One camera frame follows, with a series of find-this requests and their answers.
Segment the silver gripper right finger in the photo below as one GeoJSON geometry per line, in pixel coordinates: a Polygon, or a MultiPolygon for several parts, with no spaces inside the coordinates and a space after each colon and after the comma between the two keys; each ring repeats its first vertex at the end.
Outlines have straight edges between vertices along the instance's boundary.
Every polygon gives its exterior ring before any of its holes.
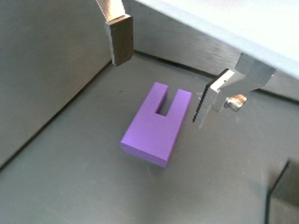
{"type": "Polygon", "coordinates": [[[224,69],[203,91],[192,122],[200,128],[212,109],[223,108],[239,111],[245,103],[243,94],[261,88],[276,69],[260,60],[241,53],[235,69],[224,69]]]}

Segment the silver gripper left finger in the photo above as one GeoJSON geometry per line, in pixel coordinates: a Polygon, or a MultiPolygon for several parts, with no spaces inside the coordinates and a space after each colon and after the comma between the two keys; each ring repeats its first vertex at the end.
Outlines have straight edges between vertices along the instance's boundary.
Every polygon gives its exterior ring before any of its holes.
{"type": "Polygon", "coordinates": [[[112,64],[119,67],[133,56],[133,18],[121,0],[96,0],[105,19],[112,64]]]}

